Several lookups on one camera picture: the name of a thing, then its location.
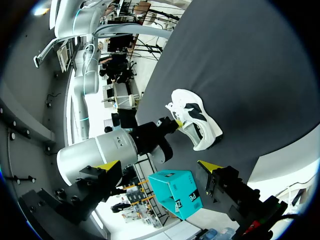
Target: black tabletop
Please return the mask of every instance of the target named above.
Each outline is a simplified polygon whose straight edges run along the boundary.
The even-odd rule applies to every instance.
[[[223,139],[204,151],[177,131],[166,139],[173,158],[157,170],[190,170],[205,208],[219,210],[200,184],[197,160],[232,166],[246,182],[259,156],[291,144],[320,119],[316,75],[303,44],[267,1],[194,0],[145,90],[140,124],[171,116],[175,89],[198,94]]]

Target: teal box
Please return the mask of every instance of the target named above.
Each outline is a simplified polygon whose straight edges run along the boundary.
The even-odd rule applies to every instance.
[[[185,220],[203,207],[191,171],[162,170],[148,178],[156,199],[178,218]]]

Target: white sneaker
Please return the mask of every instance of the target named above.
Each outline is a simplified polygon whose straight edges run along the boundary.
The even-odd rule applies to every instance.
[[[185,89],[176,89],[171,98],[172,102],[165,107],[179,124],[179,130],[191,139],[193,150],[205,150],[212,146],[216,138],[222,137],[222,130],[206,113],[198,95]]]

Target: floor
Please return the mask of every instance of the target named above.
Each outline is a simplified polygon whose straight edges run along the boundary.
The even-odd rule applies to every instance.
[[[167,14],[172,14],[179,18],[185,12],[183,9],[176,8],[172,5],[168,5],[165,3],[160,3],[156,1],[148,1],[148,2],[151,3],[150,9],[165,12]],[[168,29],[169,31],[174,30],[174,27],[176,26],[176,22],[177,22],[176,20],[173,20],[172,18],[164,17],[160,14],[158,14],[156,17],[160,19],[154,19],[152,17],[152,13],[149,13],[148,16],[145,18],[143,25],[148,27],[153,27],[153,28],[159,28],[159,29],[163,27],[164,29]],[[167,43],[167,39],[165,38],[144,35],[144,34],[140,34],[138,39],[145,44],[148,44],[151,46],[155,46],[157,44],[162,48],[164,48]],[[132,91],[135,94],[141,94],[146,90],[150,77],[157,65],[158,61],[155,59],[155,57],[159,59],[161,54],[154,53],[155,55],[154,57],[151,53],[147,51],[138,51],[138,50],[146,50],[147,48],[144,46],[136,46],[134,49],[135,49],[134,56],[136,57],[133,57],[132,60],[136,62],[136,65],[134,66],[134,70],[137,75],[135,76],[134,82],[132,83]]]

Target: bottle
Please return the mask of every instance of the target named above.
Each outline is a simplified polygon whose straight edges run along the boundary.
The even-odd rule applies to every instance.
[[[236,231],[230,227],[226,227],[221,232],[217,234],[214,240],[230,240],[233,235],[235,235]]]
[[[213,240],[217,234],[218,232],[216,230],[210,228],[205,234],[200,237],[200,240]]]

